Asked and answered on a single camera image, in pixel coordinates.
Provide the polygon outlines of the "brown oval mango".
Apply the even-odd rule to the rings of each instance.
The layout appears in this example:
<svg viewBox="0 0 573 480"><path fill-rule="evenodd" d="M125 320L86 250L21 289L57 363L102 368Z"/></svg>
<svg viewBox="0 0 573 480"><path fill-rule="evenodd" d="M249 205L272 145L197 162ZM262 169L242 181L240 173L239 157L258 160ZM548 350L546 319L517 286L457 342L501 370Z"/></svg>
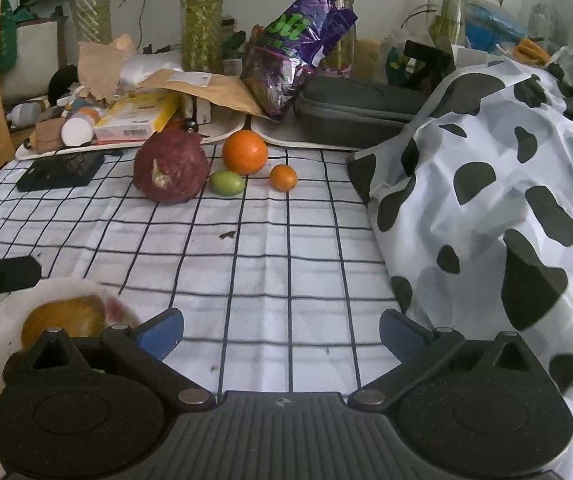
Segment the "brown oval mango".
<svg viewBox="0 0 573 480"><path fill-rule="evenodd" d="M59 327L71 337L95 337L105 327L104 304L99 296L87 295L47 302L36 307L26 318L21 342L32 348L48 328Z"/></svg>

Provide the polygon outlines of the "green jujube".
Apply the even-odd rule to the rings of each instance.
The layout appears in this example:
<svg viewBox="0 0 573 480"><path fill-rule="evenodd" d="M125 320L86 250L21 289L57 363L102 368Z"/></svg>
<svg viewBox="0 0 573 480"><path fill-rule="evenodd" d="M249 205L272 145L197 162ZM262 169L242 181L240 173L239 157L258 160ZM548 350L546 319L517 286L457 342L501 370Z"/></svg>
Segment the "green jujube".
<svg viewBox="0 0 573 480"><path fill-rule="evenodd" d="M216 171L210 175L209 186L212 191L224 197L241 194L245 188L245 178L229 170Z"/></svg>

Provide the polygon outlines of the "red cabbage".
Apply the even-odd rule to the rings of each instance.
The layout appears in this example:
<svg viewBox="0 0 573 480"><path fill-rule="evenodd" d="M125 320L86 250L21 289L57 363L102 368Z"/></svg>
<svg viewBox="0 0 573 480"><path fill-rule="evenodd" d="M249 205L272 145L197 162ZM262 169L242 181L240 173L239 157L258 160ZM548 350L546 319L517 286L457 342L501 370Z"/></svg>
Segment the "red cabbage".
<svg viewBox="0 0 573 480"><path fill-rule="evenodd" d="M134 187L159 204L192 200L209 177L210 164L196 133L164 130L146 140L134 157Z"/></svg>

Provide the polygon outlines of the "small orange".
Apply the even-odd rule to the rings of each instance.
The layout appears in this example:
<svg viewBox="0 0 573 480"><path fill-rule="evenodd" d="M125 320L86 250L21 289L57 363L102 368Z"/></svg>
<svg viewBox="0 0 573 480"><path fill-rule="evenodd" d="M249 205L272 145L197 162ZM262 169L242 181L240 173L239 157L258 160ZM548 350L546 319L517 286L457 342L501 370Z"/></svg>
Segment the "small orange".
<svg viewBox="0 0 573 480"><path fill-rule="evenodd" d="M297 172L288 165L274 166L270 171L269 182L275 190L287 193L297 185Z"/></svg>

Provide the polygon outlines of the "large orange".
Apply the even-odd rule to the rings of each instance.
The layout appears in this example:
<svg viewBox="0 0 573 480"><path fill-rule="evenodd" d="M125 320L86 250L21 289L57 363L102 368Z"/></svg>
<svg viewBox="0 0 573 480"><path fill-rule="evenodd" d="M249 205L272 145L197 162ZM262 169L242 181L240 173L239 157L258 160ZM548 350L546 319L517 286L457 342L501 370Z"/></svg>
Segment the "large orange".
<svg viewBox="0 0 573 480"><path fill-rule="evenodd" d="M265 167L267 160L267 144L252 130L240 130L224 141L222 161L229 171L242 176L256 174Z"/></svg>

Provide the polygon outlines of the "white floral plate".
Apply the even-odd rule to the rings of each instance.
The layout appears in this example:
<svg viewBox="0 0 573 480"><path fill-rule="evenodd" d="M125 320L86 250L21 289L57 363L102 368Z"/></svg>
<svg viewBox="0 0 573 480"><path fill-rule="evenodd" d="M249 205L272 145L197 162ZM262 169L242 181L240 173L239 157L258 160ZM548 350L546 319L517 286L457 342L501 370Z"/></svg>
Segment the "white floral plate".
<svg viewBox="0 0 573 480"><path fill-rule="evenodd" d="M0 393L4 388L2 374L6 362L12 354L23 349L21 331L29 313L50 301L87 295L101 298L107 326L116 323L137 326L143 322L142 315L122 298L109 289L82 278L49 278L40 281L31 289L12 292L0 301ZM3 477L4 470L0 465L0 479Z"/></svg>

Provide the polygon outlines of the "brown leather pouch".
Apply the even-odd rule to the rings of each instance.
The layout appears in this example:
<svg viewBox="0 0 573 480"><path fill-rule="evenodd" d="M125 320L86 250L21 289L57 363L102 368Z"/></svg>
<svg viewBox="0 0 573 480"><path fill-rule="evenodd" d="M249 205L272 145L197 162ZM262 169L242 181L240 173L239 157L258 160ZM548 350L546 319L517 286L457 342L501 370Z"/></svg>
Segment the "brown leather pouch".
<svg viewBox="0 0 573 480"><path fill-rule="evenodd" d="M38 122L32 135L32 149L38 154L54 152L64 148L62 128L65 118L52 118Z"/></svg>

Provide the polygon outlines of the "black flat device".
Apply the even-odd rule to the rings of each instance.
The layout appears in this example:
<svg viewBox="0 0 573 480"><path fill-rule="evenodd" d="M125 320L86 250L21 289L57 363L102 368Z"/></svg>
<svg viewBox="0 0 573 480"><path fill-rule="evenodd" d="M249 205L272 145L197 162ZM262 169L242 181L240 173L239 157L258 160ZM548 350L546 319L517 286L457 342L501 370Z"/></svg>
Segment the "black flat device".
<svg viewBox="0 0 573 480"><path fill-rule="evenodd" d="M94 178L104 162L100 152L60 155L35 160L17 181L18 192L83 188Z"/></svg>

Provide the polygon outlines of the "black white checkered tablecloth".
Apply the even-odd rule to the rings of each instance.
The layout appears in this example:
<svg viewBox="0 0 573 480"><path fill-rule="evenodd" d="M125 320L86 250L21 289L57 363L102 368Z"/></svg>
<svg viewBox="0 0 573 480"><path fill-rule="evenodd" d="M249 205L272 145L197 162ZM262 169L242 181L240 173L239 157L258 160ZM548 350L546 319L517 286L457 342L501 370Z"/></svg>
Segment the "black white checkered tablecloth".
<svg viewBox="0 0 573 480"><path fill-rule="evenodd" d="M108 154L83 188L22 193L0 171L0 258L33 256L47 278L88 278L141 318L178 308L170 365L212 390L351 393L396 365L379 317L396 306L342 152L271 148L297 174L243 192L204 188L157 205L134 187L134 152Z"/></svg>

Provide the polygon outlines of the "white cylinder container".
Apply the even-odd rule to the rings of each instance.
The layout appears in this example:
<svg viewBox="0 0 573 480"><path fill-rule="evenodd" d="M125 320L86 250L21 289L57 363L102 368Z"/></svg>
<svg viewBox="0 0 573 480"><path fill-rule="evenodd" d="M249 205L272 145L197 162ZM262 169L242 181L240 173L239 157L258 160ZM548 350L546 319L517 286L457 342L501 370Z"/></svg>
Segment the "white cylinder container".
<svg viewBox="0 0 573 480"><path fill-rule="evenodd" d="M62 142L68 148L88 144L93 139L94 120L87 115L74 115L64 122L61 130Z"/></svg>

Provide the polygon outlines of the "cow print blanket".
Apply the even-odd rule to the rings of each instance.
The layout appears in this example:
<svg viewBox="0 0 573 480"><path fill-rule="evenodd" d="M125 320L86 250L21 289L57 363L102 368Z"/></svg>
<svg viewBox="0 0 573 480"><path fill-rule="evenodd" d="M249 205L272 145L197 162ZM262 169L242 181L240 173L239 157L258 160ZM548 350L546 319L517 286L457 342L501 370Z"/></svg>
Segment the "cow print blanket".
<svg viewBox="0 0 573 480"><path fill-rule="evenodd" d="M518 332L573 412L573 50L457 70L347 170L401 310L471 339Z"/></svg>

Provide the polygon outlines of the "yellow white medicine box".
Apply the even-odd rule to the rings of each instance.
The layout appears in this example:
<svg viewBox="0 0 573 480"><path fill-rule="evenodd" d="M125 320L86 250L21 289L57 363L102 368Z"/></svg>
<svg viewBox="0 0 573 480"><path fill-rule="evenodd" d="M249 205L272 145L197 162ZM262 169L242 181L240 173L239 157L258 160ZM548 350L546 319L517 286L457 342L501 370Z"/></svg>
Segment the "yellow white medicine box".
<svg viewBox="0 0 573 480"><path fill-rule="evenodd" d="M146 141L162 131L180 106L177 92L160 90L117 101L94 127L99 142Z"/></svg>

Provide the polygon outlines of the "white oval tray left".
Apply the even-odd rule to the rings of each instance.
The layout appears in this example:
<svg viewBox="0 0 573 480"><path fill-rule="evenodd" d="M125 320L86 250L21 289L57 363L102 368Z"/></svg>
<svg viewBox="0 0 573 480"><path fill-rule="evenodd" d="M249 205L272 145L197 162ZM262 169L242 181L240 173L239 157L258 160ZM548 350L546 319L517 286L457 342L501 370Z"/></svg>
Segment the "white oval tray left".
<svg viewBox="0 0 573 480"><path fill-rule="evenodd" d="M217 144L224 142L232 133L241 130L245 126L246 115L235 110L216 106L212 110L212 121L206 125L198 127L198 136L201 138L201 144ZM59 150L44 152L38 154L35 150L19 146L15 151L15 159L19 162L27 162L51 156L61 156L77 153L130 150L130 148L141 148L143 141L128 141L108 144L89 144L78 146L78 148L60 148Z"/></svg>

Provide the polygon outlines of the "black zipper case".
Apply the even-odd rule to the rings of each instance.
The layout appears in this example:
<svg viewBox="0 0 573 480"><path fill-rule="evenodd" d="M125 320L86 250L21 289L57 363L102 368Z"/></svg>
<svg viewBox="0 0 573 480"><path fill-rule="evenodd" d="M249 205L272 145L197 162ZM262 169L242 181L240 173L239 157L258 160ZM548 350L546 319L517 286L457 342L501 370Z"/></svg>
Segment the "black zipper case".
<svg viewBox="0 0 573 480"><path fill-rule="evenodd" d="M401 133L426 100L407 88L313 76L299 92L294 113L309 142L372 148Z"/></svg>

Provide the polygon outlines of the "white tray right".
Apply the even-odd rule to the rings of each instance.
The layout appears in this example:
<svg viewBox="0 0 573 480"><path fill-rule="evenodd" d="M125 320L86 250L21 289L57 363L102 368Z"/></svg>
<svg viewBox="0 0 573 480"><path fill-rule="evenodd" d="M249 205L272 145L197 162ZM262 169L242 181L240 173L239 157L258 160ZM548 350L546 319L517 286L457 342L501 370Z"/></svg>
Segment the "white tray right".
<svg viewBox="0 0 573 480"><path fill-rule="evenodd" d="M259 134L267 143L281 148L301 148L302 150L332 150L341 152L356 152L357 148L332 145L329 143L309 141L297 122L271 122L271 120L253 117L251 129Z"/></svg>

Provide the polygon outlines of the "brown paper envelope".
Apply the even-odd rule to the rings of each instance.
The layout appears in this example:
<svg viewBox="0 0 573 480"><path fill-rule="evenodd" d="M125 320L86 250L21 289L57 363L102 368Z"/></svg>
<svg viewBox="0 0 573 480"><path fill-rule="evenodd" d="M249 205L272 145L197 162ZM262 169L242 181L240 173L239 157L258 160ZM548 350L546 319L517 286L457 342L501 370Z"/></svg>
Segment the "brown paper envelope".
<svg viewBox="0 0 573 480"><path fill-rule="evenodd" d="M157 70L139 82L137 88L177 91L229 110L256 117L267 117L246 84L240 78L233 76L166 68Z"/></svg>

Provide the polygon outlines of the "glass vase left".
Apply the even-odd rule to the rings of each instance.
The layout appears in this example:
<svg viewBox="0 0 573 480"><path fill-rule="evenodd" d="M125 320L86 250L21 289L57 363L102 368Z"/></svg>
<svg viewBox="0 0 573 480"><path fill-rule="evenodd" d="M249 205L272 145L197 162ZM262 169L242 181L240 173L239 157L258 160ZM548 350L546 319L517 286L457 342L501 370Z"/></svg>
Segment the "glass vase left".
<svg viewBox="0 0 573 480"><path fill-rule="evenodd" d="M70 0L78 42L112 41L111 0Z"/></svg>

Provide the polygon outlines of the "purple snack bag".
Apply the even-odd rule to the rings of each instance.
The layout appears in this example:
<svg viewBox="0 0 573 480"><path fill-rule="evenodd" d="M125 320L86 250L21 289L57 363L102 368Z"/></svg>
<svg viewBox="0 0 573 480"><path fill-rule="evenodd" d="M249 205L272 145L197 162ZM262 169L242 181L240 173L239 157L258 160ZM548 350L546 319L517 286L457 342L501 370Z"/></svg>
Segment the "purple snack bag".
<svg viewBox="0 0 573 480"><path fill-rule="evenodd" d="M337 0L295 0L252 42L241 79L272 119L284 117L307 77L355 25Z"/></svg>

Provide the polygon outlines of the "glass vase right with bamboo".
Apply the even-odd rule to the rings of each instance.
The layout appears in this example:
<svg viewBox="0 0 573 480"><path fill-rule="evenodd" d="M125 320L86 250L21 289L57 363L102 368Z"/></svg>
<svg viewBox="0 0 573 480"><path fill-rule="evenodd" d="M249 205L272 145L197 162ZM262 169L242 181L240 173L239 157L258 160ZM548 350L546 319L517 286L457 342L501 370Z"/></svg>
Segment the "glass vase right with bamboo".
<svg viewBox="0 0 573 480"><path fill-rule="evenodd" d="M435 47L452 52L453 46L465 46L465 10L469 0L441 0L429 28Z"/></svg>

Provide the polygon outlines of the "glass vase centre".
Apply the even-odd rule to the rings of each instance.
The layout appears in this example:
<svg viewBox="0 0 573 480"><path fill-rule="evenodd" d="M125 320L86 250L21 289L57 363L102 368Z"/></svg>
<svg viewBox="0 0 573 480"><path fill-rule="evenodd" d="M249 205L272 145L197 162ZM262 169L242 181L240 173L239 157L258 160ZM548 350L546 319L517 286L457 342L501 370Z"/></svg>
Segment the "glass vase centre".
<svg viewBox="0 0 573 480"><path fill-rule="evenodd" d="M221 18L224 0L180 0L183 70L221 73Z"/></svg>

